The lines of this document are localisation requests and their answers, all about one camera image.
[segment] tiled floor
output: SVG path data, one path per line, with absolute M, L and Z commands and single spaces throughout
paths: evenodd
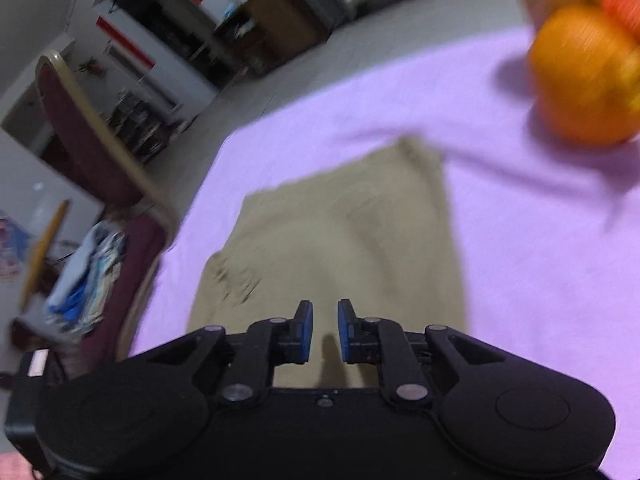
M 518 0 L 408 0 L 389 7 L 340 28 L 263 79 L 226 88 L 149 171 L 184 214 L 222 142 L 243 124 L 379 63 L 523 22 Z

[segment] folded cloth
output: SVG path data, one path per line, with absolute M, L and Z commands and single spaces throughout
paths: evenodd
M 91 228 L 45 302 L 46 321 L 77 336 L 89 332 L 102 319 L 124 245 L 116 224 L 103 221 Z
M 341 362 L 336 305 L 396 320 L 421 332 L 465 329 L 463 289 L 438 155 L 412 137 L 361 161 L 247 197 L 224 248 L 208 261 L 190 330 L 292 316 L 314 304 L 311 358 L 284 365 L 276 386 L 358 387 L 377 383 L 367 365 Z

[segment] chair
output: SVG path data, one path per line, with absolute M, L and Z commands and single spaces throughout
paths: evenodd
M 92 194 L 126 218 L 126 253 L 104 319 L 79 345 L 82 368 L 93 370 L 128 357 L 161 253 L 174 240 L 178 215 L 92 107 L 59 53 L 40 57 L 36 88 L 44 114 Z M 141 201 L 151 208 L 136 215 Z

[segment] orange fruit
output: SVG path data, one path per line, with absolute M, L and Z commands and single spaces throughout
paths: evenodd
M 602 9 L 640 41 L 640 0 L 602 0 Z
M 612 146 L 640 130 L 640 50 L 596 7 L 565 7 L 529 51 L 537 109 L 553 133 Z

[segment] silver screw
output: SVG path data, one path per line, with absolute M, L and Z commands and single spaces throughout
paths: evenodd
M 403 384 L 396 388 L 396 394 L 401 399 L 416 401 L 424 399 L 429 395 L 429 391 L 421 384 Z
M 240 400 L 247 400 L 254 394 L 254 390 L 251 386 L 246 384 L 230 384 L 222 390 L 222 396 L 226 400 L 232 402 L 239 402 Z
M 334 405 L 334 402 L 328 396 L 322 396 L 316 400 L 316 405 L 320 408 L 330 408 Z

